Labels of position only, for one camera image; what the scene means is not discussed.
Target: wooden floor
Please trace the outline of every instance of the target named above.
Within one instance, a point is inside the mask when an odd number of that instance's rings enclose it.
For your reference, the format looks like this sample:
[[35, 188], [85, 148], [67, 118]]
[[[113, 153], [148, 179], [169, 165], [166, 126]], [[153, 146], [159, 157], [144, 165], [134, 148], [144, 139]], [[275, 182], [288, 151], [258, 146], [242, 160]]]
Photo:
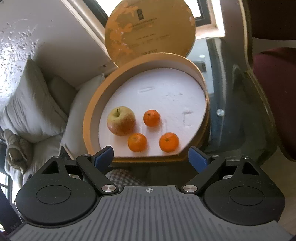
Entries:
[[288, 232], [296, 234], [296, 162], [291, 162], [278, 149], [262, 166], [286, 198], [279, 221]]

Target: sofa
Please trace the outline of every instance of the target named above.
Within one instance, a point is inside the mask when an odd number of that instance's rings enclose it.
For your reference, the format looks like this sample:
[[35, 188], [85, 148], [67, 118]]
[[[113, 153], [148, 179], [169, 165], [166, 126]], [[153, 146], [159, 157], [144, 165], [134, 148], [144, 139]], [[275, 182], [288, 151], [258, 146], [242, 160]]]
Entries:
[[4, 164], [19, 187], [52, 156], [59, 155], [62, 145], [74, 158], [87, 153], [82, 136], [84, 113], [103, 80], [104, 75], [96, 76], [77, 92], [60, 77], [45, 81], [37, 64], [28, 59], [0, 120], [2, 130], [11, 130], [32, 146], [33, 158], [23, 174], [7, 161]]

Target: maroon chair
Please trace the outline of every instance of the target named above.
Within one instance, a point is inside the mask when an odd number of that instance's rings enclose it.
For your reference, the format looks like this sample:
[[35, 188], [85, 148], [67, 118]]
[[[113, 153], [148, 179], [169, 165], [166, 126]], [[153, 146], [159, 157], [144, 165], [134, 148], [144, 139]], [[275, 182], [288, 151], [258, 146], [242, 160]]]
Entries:
[[[252, 35], [260, 39], [296, 39], [296, 1], [248, 0]], [[253, 71], [270, 104], [282, 151], [296, 160], [296, 49], [277, 48], [253, 57]]]

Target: apple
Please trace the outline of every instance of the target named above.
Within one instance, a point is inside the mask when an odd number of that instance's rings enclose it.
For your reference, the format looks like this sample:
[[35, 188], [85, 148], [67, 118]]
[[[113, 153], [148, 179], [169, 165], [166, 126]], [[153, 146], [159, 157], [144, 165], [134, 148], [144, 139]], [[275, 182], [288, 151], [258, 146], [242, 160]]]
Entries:
[[111, 110], [107, 117], [108, 129], [117, 136], [131, 134], [136, 125], [133, 111], [126, 106], [119, 106]]

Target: orange lid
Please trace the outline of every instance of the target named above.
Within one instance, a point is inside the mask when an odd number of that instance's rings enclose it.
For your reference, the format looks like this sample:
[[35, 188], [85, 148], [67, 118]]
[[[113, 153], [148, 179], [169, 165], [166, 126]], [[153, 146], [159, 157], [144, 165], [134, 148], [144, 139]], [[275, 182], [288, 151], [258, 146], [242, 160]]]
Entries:
[[148, 53], [186, 57], [195, 20], [183, 0], [123, 0], [108, 18], [105, 44], [118, 66]]

